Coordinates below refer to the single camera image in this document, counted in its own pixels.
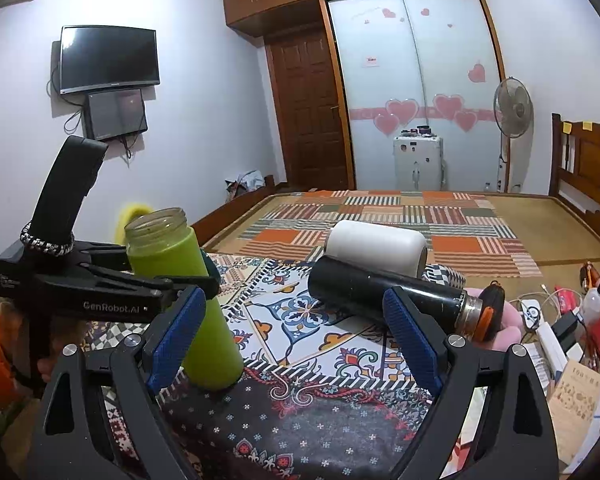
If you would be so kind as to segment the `person left hand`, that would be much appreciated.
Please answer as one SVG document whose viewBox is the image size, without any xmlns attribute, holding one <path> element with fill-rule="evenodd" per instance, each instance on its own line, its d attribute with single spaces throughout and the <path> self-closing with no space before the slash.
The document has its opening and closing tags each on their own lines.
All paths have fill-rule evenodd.
<svg viewBox="0 0 600 480">
<path fill-rule="evenodd" d="M 76 344 L 83 341 L 88 329 L 85 321 L 73 320 L 72 318 L 53 318 L 50 324 L 50 353 L 43 359 L 38 360 L 38 372 L 44 382 L 52 378 L 54 367 L 57 363 L 62 349 L 67 344 Z"/>
</svg>

